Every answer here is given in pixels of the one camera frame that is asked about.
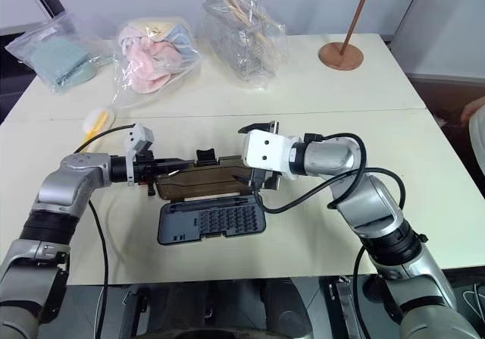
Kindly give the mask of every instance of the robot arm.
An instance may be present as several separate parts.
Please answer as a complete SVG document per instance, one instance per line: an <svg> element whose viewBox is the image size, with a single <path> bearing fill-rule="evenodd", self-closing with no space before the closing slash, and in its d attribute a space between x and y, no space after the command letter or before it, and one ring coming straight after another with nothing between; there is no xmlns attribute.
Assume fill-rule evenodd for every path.
<svg viewBox="0 0 485 339"><path fill-rule="evenodd" d="M249 167L297 175L329 177L360 165L358 145L346 138L325 140L315 134L284 137L263 130L246 136L243 160ZM330 185L333 198L342 196L354 181L346 177ZM405 338L479 338L456 312L453 290L385 185L364 174L356 189L336 206L368 251L377 272L386 280L403 311L401 335Z"/></svg>
<svg viewBox="0 0 485 339"><path fill-rule="evenodd" d="M114 182L149 184L153 177L187 168L193 161L151 159L152 132L130 131L127 157L76 153L42 183L20 239L0 266L0 337L33 339L39 324L55 319L64 298L70 239L95 189Z"/></svg>

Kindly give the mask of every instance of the plastic bag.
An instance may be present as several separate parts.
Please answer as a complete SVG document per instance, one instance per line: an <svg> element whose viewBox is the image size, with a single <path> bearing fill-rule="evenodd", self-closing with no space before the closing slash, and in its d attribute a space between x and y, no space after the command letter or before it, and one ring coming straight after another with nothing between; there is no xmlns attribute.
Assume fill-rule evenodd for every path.
<svg viewBox="0 0 485 339"><path fill-rule="evenodd" d="M180 18L139 18L118 32L114 104L129 107L178 86L201 61L187 23Z"/></svg>
<svg viewBox="0 0 485 339"><path fill-rule="evenodd" d="M265 88L287 60L285 25L258 0L207 0L202 36L248 85Z"/></svg>
<svg viewBox="0 0 485 339"><path fill-rule="evenodd" d="M25 32L5 49L32 68L54 92L91 79L113 60L110 45L65 12Z"/></svg>

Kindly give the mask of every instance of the person's hand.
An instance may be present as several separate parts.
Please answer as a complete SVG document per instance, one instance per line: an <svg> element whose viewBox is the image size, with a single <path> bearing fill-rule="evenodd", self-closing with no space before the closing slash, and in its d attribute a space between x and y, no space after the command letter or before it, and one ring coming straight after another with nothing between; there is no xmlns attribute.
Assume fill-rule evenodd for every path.
<svg viewBox="0 0 485 339"><path fill-rule="evenodd" d="M462 121L462 123L467 124L470 121L471 116L484 105L485 105L485 96L482 96L481 98L468 103L463 108L462 116L460 117L460 120Z"/></svg>

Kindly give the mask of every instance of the copper lamp base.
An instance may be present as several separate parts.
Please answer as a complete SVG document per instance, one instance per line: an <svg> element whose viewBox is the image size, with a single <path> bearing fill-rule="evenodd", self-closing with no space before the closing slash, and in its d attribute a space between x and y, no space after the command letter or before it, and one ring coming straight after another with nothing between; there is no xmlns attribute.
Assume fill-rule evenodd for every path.
<svg viewBox="0 0 485 339"><path fill-rule="evenodd" d="M364 61L364 55L357 47L348 44L343 55L340 54L343 43L332 42L323 46L318 51L318 58L326 66L335 70L349 71L359 67Z"/></svg>

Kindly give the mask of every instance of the black cable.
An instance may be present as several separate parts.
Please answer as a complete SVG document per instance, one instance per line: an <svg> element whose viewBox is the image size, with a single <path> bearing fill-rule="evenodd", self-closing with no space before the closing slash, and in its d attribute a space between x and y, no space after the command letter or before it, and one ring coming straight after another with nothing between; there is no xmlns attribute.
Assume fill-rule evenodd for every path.
<svg viewBox="0 0 485 339"><path fill-rule="evenodd" d="M325 140L331 140L333 138L351 138L355 142L357 142L361 153L361 163L358 166L358 172L355 174L355 179L350 184L349 188L345 191L345 193L337 197L334 201L329 202L329 204L327 205L327 209L336 209L337 205L339 205L343 200L348 198L351 193L354 192L358 184L361 182L362 176L364 175L364 168L367 164L367 151L365 149L364 141L362 141L361 137L353 133L337 133L326 136Z"/></svg>
<svg viewBox="0 0 485 339"><path fill-rule="evenodd" d="M259 207L264 212L267 212L268 214L280 214L281 212L285 212L286 210L289 210L289 209L297 206L298 204L304 202L309 197L315 195L317 192L322 191L325 187L329 187L331 184L333 184L333 183L335 183L339 180L342 180L343 178L346 178L348 176L352 176L353 174L358 174L359 172L360 172L360 169L351 170L351 171L347 171L347 172L344 172L342 174L339 174L335 177L332 177L331 179L326 180L322 184L314 187L313 189L311 189L310 191L308 191L304 195L301 195L298 199L295 199L292 202L290 202L290 203L288 203L284 206L281 206L280 208L275 208L275 209L268 208L267 206L264 205L263 199L262 199L261 195L259 195L259 192L257 190L253 191L253 194L255 196L256 203L259 205ZM404 203L405 203L405 200L406 200L406 190L405 190L404 183L402 182L401 178L397 174L395 174L392 171L386 170L385 168L378 168L378 167L367 167L367 168L364 168L363 172L364 173L374 172L374 173L378 173L378 174L386 174L387 176L390 176L391 178L393 178L399 186L399 194L400 194L399 208L402 209L404 207Z"/></svg>
<svg viewBox="0 0 485 339"><path fill-rule="evenodd" d="M93 138L91 138L90 140L87 140L82 146L80 146L78 149L76 149L74 151L74 153L79 153L81 152L83 149L85 149L89 144L91 144L92 142L94 142L95 140L97 140L98 138L101 138L103 136L105 136L106 134L109 134L109 133L113 133L113 132L116 132L117 130L123 130L123 129L130 129L130 128L133 128L135 124L129 124L129 125L122 125L121 127L115 127L115 128L111 128L111 129L108 129L104 132L101 132L100 134L97 134L95 135Z"/></svg>
<svg viewBox="0 0 485 339"><path fill-rule="evenodd" d="M95 135L93 138L90 140L87 140L85 143L83 143L82 146L77 148L74 153L79 153L83 149L85 149L89 144L94 142L95 140L105 136L106 134L116 132L118 130L123 130L123 129L130 129L133 128L135 124L129 124L129 125L123 125L121 127L115 127L108 129L104 132L101 132L100 134ZM98 233L99 233L99 239L101 240L101 245L102 245L102 250L103 250L103 260L105 263L105 277L103 280L103 294L102 294L102 304L101 304L101 309L99 310L99 320L98 320L98 327L96 328L96 339L101 339L101 332L103 329L103 323L105 320L105 313L106 313L106 304L108 302L108 251L106 250L106 240L105 240L105 235L103 234L103 230L101 228L101 224L99 222L99 217L98 213L96 212L96 209L94 208L94 205L92 204L91 200L88 201L88 205L91 208L92 214L94 215L94 220L96 222L96 227L98 228ZM66 261L66 270L69 272L70 268L70 257L67 257Z"/></svg>
<svg viewBox="0 0 485 339"><path fill-rule="evenodd" d="M357 314L358 323L361 326L362 333L364 333L365 339L371 339L369 335L369 331L367 330L367 326L365 325L364 318L362 318L361 307L358 304L358 288L357 288L357 276L358 276L358 267L361 264L362 255L365 252L364 246L358 251L357 258L355 259L354 264L354 273L352 274L352 292L353 292L353 299L354 299L354 307L355 307L355 314Z"/></svg>
<svg viewBox="0 0 485 339"><path fill-rule="evenodd" d="M96 222L96 227L98 228L99 238L101 239L101 246L103 249L103 260L105 262L105 277L103 280L103 297L101 303L101 309L99 310L99 320L98 327L96 328L96 339L101 339L101 331L103 329L103 322L105 320L106 313L106 303L108 302L108 251L106 250L106 240L103 230L101 229L101 224L99 223L98 213L94 209L94 205L91 200L88 201L89 207L91 208L92 214L94 215L94 220Z"/></svg>

